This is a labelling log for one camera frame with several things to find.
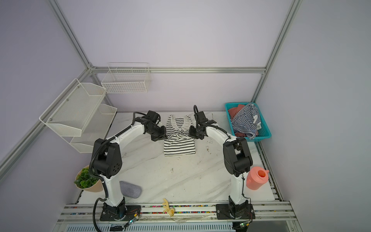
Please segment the black white striped tank top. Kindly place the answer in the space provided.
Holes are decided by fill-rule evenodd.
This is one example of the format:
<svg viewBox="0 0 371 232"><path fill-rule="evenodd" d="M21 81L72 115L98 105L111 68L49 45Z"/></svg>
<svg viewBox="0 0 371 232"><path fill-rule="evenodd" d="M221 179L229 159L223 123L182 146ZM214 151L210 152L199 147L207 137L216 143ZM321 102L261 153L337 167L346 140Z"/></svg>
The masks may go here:
<svg viewBox="0 0 371 232"><path fill-rule="evenodd" d="M195 141L189 136L190 127L193 126L191 115L175 117L170 115L166 123L166 136L164 140L165 156L195 155Z"/></svg>

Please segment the navy striped tank top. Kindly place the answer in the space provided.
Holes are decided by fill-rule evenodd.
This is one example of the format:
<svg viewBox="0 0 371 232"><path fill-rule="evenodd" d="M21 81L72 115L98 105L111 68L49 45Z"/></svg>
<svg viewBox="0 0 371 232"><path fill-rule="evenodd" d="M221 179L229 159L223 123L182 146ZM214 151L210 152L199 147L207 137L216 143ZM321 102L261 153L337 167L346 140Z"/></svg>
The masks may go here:
<svg viewBox="0 0 371 232"><path fill-rule="evenodd" d="M231 119L233 132L237 137L247 137L255 139L261 129L261 117L257 106L248 103L241 109L236 116Z"/></svg>

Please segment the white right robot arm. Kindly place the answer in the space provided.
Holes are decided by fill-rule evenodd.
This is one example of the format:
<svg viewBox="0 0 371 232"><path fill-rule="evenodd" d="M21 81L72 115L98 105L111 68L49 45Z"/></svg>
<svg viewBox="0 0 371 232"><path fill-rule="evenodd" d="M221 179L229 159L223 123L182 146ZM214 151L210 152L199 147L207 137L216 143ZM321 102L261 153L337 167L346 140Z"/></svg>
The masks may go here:
<svg viewBox="0 0 371 232"><path fill-rule="evenodd" d="M247 197L243 193L243 174L248 173L253 165L247 140L231 135L216 121L209 120L203 111L198 110L196 105L193 110L196 125L190 126L189 136L200 140L210 137L222 147L224 165L228 173L232 175L229 201L235 205L241 205L247 201Z"/></svg>

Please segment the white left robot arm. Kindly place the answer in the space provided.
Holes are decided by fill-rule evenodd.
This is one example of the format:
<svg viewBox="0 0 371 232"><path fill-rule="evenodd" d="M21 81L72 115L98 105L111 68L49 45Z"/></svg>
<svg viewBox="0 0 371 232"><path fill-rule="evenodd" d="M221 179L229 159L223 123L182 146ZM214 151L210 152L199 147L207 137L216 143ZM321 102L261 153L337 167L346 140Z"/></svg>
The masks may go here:
<svg viewBox="0 0 371 232"><path fill-rule="evenodd" d="M142 134L149 134L154 142L167 139L166 128L159 125L160 121L161 116L154 111L135 112L128 127L108 139L99 138L94 142L89 174L102 182L104 202L108 206L118 207L124 200L116 177L123 165L123 149Z"/></svg>

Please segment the red tank top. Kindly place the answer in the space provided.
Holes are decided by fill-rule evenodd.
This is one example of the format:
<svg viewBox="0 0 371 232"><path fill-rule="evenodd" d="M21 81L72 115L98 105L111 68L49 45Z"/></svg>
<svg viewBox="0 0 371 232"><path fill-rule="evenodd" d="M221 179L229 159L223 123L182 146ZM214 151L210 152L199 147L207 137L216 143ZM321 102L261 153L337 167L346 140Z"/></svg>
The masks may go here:
<svg viewBox="0 0 371 232"><path fill-rule="evenodd" d="M239 104L237 107L233 107L231 109L228 110L228 113L230 115L230 118L233 119L236 114L245 107L245 105L243 104Z"/></svg>

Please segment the grey felt pouch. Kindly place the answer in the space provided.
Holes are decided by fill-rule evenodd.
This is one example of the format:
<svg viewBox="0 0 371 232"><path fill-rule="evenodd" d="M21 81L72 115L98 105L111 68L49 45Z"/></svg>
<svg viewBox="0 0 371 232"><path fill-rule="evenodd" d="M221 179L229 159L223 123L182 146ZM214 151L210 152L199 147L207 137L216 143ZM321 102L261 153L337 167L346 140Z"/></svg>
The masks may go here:
<svg viewBox="0 0 371 232"><path fill-rule="evenodd" d="M125 181L120 181L120 190L123 196L137 199L142 194L142 188L138 185L134 185Z"/></svg>

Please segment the white mesh two-tier shelf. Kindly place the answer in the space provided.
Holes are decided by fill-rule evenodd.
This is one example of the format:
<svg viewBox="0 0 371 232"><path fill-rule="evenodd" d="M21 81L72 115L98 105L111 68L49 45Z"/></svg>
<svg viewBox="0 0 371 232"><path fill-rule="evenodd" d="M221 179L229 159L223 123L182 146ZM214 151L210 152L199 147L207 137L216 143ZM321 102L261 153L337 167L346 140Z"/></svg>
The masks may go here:
<svg viewBox="0 0 371 232"><path fill-rule="evenodd" d="M39 120L79 153L92 153L104 139L117 108L104 103L106 89L74 79Z"/></svg>

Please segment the yellow banana toy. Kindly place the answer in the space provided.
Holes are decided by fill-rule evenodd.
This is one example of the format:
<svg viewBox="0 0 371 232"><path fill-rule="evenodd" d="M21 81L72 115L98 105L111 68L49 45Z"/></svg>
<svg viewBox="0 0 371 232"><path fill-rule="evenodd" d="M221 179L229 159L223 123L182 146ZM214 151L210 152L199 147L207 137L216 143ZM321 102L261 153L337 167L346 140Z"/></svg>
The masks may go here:
<svg viewBox="0 0 371 232"><path fill-rule="evenodd" d="M169 217L173 217L175 214L175 209L170 207L169 202L167 201L166 198L163 198L163 212L169 215Z"/></svg>

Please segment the potted green plant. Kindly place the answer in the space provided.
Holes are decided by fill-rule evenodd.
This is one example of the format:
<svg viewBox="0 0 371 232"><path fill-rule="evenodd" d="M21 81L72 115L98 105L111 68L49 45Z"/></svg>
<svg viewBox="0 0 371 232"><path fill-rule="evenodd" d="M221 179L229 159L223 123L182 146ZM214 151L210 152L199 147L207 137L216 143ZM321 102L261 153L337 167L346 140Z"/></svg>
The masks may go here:
<svg viewBox="0 0 371 232"><path fill-rule="evenodd" d="M101 192L103 185L100 179L89 174L89 166L84 167L76 176L74 184L77 188L87 192Z"/></svg>

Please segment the aluminium frame rail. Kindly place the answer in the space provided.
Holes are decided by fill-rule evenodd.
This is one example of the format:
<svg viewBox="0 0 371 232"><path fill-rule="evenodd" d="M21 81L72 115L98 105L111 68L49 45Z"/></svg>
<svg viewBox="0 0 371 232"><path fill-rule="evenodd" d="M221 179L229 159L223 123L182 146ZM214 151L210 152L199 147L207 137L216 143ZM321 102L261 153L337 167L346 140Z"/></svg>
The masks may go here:
<svg viewBox="0 0 371 232"><path fill-rule="evenodd" d="M149 71L150 73L259 73L266 72L265 67L94 67L93 73L107 73L108 71Z"/></svg>

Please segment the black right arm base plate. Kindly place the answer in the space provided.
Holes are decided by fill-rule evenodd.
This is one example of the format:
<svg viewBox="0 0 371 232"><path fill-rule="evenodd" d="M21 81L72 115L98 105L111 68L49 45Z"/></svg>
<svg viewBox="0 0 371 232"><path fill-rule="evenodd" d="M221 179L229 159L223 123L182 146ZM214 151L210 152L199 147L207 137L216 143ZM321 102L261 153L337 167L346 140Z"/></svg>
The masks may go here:
<svg viewBox="0 0 371 232"><path fill-rule="evenodd" d="M217 204L217 219L250 219L256 218L253 205L248 199L241 204L235 204L232 200L228 204Z"/></svg>

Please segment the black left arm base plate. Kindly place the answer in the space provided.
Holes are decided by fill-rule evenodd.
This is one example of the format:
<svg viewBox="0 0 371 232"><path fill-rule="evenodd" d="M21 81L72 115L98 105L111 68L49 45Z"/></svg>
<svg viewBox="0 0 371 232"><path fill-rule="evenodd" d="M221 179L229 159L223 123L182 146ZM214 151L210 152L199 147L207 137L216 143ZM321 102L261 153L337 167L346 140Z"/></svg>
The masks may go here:
<svg viewBox="0 0 371 232"><path fill-rule="evenodd" d="M141 209L141 206L137 205L119 205L113 207L104 203L100 221L130 221L134 218L135 214L140 214Z"/></svg>

